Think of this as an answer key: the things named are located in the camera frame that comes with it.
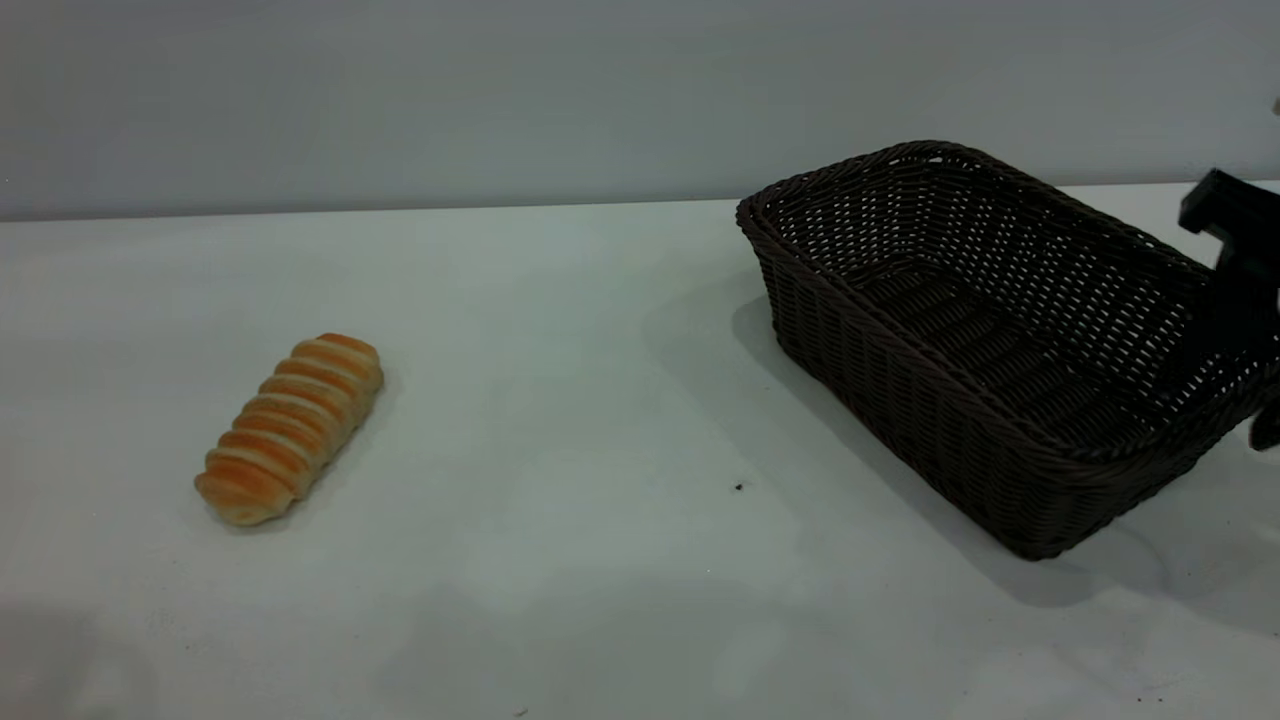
woven basket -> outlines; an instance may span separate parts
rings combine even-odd
[[[977,150],[846,160],[748,197],[737,222],[787,355],[1029,560],[1277,395],[1276,343],[1161,384],[1208,270]]]

white backdrop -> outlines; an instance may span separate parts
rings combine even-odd
[[[1280,177],[1274,0],[0,0],[0,218]]]

table surface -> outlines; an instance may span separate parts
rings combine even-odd
[[[1071,190],[1211,260],[1185,191]],[[0,225],[0,716],[1276,716],[1280,459],[1018,560],[782,355],[732,210]],[[205,451],[326,331],[372,416],[219,524]]]

bread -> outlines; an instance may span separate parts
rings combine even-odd
[[[374,346],[335,333],[300,342],[205,456],[196,491],[232,525],[283,515],[307,496],[381,387]]]

